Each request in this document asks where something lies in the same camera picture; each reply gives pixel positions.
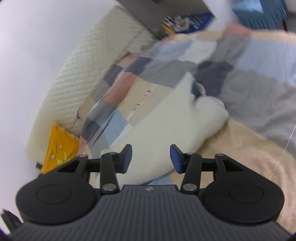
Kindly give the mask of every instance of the ribbed black surface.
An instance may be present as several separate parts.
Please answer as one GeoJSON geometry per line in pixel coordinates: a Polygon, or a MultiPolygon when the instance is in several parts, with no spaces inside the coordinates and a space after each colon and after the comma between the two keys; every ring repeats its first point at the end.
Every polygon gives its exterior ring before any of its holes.
{"type": "Polygon", "coordinates": [[[220,221],[196,196],[181,194],[175,186],[125,186],[103,196],[76,222],[52,227],[25,223],[10,235],[15,241],[273,241],[289,236],[274,222],[242,227],[220,221]]]}

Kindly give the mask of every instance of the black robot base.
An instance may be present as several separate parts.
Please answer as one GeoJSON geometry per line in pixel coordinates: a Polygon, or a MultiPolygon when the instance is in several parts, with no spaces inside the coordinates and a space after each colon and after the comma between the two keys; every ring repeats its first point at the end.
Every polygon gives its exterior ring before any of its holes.
{"type": "Polygon", "coordinates": [[[288,240],[275,221],[284,205],[281,189],[224,154],[214,159],[182,153],[170,146],[175,170],[185,173],[175,185],[125,185],[132,146],[99,159],[80,155],[23,186],[16,204],[24,223],[7,240],[288,240]],[[200,189],[201,172],[213,182],[200,189]],[[89,183],[100,172],[100,189],[89,183]]]}

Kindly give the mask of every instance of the bed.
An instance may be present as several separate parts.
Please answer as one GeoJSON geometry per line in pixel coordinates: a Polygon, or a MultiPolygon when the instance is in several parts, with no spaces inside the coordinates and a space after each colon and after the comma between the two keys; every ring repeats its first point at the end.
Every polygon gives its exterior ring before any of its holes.
{"type": "MultiPolygon", "coordinates": [[[[62,68],[27,152],[42,163],[50,124],[58,122],[80,136],[78,154],[89,158],[132,144],[121,185],[178,187],[183,176],[172,171],[170,144],[206,158],[224,153],[282,188],[278,222],[294,233],[295,43],[294,34],[232,25],[154,44],[142,24],[115,7],[62,68]]],[[[201,186],[211,181],[204,173],[201,186]]],[[[98,186],[99,178],[92,175],[91,183],[98,186]]]]}

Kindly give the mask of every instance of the round black cover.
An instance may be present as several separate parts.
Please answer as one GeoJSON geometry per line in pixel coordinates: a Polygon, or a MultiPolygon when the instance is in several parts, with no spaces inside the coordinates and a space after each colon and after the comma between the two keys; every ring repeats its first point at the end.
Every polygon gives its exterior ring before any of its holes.
{"type": "Polygon", "coordinates": [[[26,221],[63,224],[87,214],[96,203],[96,192],[72,173],[44,175],[23,186],[16,205],[26,221]]]}
{"type": "Polygon", "coordinates": [[[284,205],[281,189],[253,171],[229,172],[202,194],[215,216],[237,224],[256,224],[277,217],[284,205]]]}

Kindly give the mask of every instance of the metal screw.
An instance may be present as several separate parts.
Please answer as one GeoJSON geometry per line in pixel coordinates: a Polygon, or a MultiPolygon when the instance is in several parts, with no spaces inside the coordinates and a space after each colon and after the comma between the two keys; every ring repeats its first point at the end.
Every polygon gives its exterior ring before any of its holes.
{"type": "Polygon", "coordinates": [[[111,192],[114,191],[117,188],[117,186],[114,183],[106,183],[102,186],[102,188],[104,191],[111,192]]]}
{"type": "Polygon", "coordinates": [[[193,184],[193,183],[186,183],[186,184],[183,185],[183,189],[185,191],[194,191],[194,190],[197,189],[197,186],[195,184],[193,184]]]}

